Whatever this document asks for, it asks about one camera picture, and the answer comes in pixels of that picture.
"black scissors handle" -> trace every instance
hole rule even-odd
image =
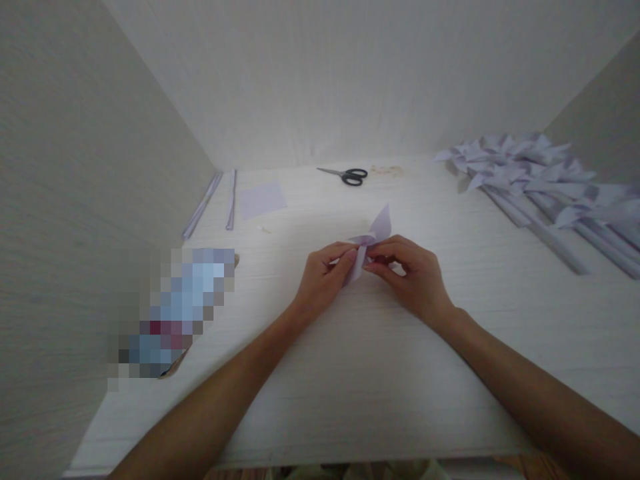
[[[359,187],[362,185],[362,179],[367,178],[369,172],[362,169],[349,169],[346,170],[342,178],[342,181],[351,187]]]

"left hand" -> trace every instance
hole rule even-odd
[[[324,312],[342,288],[353,266],[357,248],[354,243],[335,242],[310,253],[291,308],[308,316],[309,320]],[[338,263],[331,264],[336,259],[340,259]]]

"finger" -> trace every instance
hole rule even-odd
[[[388,265],[393,262],[400,262],[400,260],[398,260],[394,255],[390,257],[385,257],[384,255],[372,256],[369,254],[369,250],[367,250],[367,256],[373,259],[374,262],[382,263],[384,265]]]
[[[415,242],[412,242],[408,238],[404,238],[402,235],[393,235],[393,236],[389,237],[386,240],[382,240],[382,242],[376,243],[376,245],[386,245],[388,243],[401,243],[401,244],[406,245],[408,247],[420,247],[420,245],[418,245]]]
[[[332,277],[339,278],[341,282],[340,285],[342,285],[342,282],[344,282],[347,274],[349,273],[349,270],[351,270],[351,267],[353,266],[357,255],[358,252],[356,249],[348,250],[342,257],[340,257],[338,263],[336,263],[329,272],[329,275],[331,275]]]
[[[356,245],[355,243],[345,243],[345,242],[336,242],[340,243],[340,245],[336,245],[335,243],[332,245],[328,245],[324,247],[322,250],[318,250],[318,254],[323,263],[327,264],[332,262],[340,257],[342,257],[346,252],[352,249],[357,249],[360,245]]]
[[[415,254],[412,248],[402,243],[379,243],[367,250],[367,255],[376,258],[380,255],[384,257],[394,257],[396,261],[411,266],[411,261]]]
[[[387,282],[391,288],[402,288],[404,282],[407,280],[391,270],[388,266],[382,263],[370,263],[364,266],[364,270],[371,272]]]

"forearm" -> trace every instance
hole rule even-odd
[[[203,478],[260,388],[310,320],[292,309],[286,310],[166,414],[110,478]]]
[[[640,439],[458,310],[438,333],[531,438],[570,472],[640,478]]]

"hand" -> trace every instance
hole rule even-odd
[[[367,250],[373,259],[364,267],[386,281],[400,303],[428,326],[438,331],[457,313],[442,281],[438,258],[411,240],[394,235]],[[406,272],[403,277],[389,268],[398,262]]]
[[[309,320],[324,312],[342,288],[353,266],[357,248],[354,243],[335,242],[310,253],[291,307],[309,316]],[[340,259],[338,263],[331,264],[336,259]]]

